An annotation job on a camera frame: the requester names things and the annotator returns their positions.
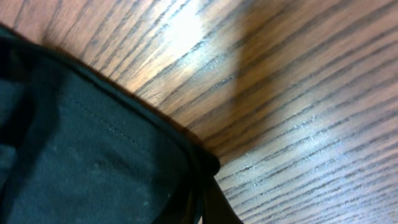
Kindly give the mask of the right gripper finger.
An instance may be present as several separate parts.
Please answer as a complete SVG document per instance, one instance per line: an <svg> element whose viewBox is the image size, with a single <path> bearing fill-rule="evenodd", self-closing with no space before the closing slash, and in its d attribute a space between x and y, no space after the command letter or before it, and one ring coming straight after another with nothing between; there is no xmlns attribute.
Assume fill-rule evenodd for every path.
<svg viewBox="0 0 398 224"><path fill-rule="evenodd" d="M215 179L205 184L201 193L202 224L243 224L235 214Z"/></svg>

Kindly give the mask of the black t-shirt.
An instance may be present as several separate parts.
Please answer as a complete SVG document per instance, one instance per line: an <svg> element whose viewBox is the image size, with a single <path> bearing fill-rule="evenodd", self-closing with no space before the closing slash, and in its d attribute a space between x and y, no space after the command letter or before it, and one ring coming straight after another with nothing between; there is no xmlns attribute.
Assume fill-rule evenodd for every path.
<svg viewBox="0 0 398 224"><path fill-rule="evenodd" d="M2 223L197 223L218 168L84 65L1 28Z"/></svg>

